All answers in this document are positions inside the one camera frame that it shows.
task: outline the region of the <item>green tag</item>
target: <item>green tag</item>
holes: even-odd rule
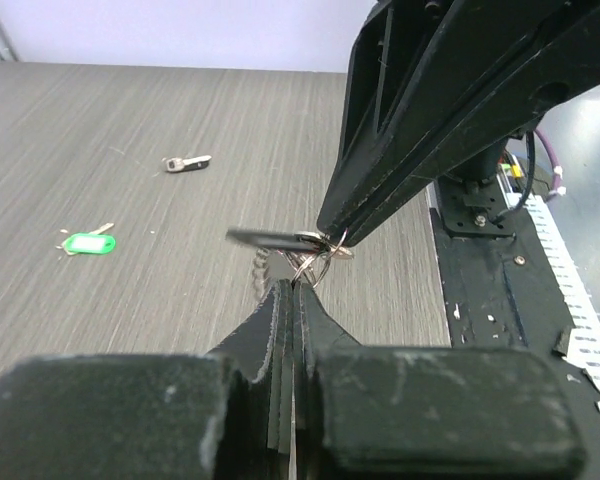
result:
[[[76,233],[67,238],[65,248],[71,253],[95,253],[104,255],[116,246],[116,239],[111,235],[94,235],[92,233]]]

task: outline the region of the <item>white strip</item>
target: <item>white strip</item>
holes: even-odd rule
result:
[[[507,202],[515,205],[520,198],[518,193],[507,193]],[[542,197],[531,196],[527,200],[527,211],[531,215],[538,232],[538,238],[551,264],[558,286],[569,307],[573,323],[566,361],[586,370],[587,376],[600,391],[600,320],[590,295],[584,288],[560,231]]]

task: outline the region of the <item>ruler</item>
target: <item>ruler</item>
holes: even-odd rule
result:
[[[510,206],[519,193],[506,193]],[[525,205],[533,219],[538,238],[551,264],[553,274],[569,307],[575,327],[571,331],[565,360],[582,368],[600,392],[600,319],[580,279],[549,208],[539,196],[530,196]]]

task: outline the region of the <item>gray wood grain tabletop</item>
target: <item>gray wood grain tabletop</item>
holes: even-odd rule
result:
[[[210,349],[254,308],[229,226],[315,228],[345,76],[0,64],[0,372],[34,354]],[[209,154],[169,175],[163,157]],[[114,222],[109,255],[66,235]],[[447,345],[418,196],[318,293],[364,343]]]

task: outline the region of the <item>white wall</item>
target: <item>white wall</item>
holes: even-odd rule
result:
[[[338,71],[375,0],[0,0],[22,61]]]

